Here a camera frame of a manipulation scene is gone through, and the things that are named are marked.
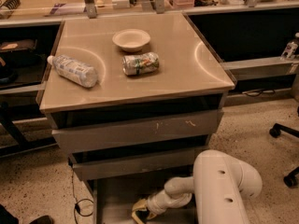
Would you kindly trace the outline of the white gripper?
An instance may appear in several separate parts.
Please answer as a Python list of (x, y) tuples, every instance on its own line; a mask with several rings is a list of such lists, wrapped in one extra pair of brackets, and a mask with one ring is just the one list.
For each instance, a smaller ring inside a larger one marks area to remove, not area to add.
[(147, 206), (146, 206), (145, 199), (141, 199), (138, 202), (136, 202), (132, 208), (133, 220), (135, 221), (135, 212), (136, 211), (148, 211), (148, 209), (150, 211), (150, 213), (148, 215), (148, 220), (153, 219), (153, 218), (157, 217), (157, 215), (164, 213), (167, 210), (165, 193), (158, 192), (158, 193), (150, 195), (147, 199)]

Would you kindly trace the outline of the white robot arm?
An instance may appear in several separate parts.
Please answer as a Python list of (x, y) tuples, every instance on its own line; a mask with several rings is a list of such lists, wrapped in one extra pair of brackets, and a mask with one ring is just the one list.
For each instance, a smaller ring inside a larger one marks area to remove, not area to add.
[(159, 192), (133, 205), (137, 224), (195, 200), (199, 224), (250, 224), (243, 204), (259, 196), (263, 181), (250, 164), (217, 150), (200, 153), (192, 175), (169, 179)]

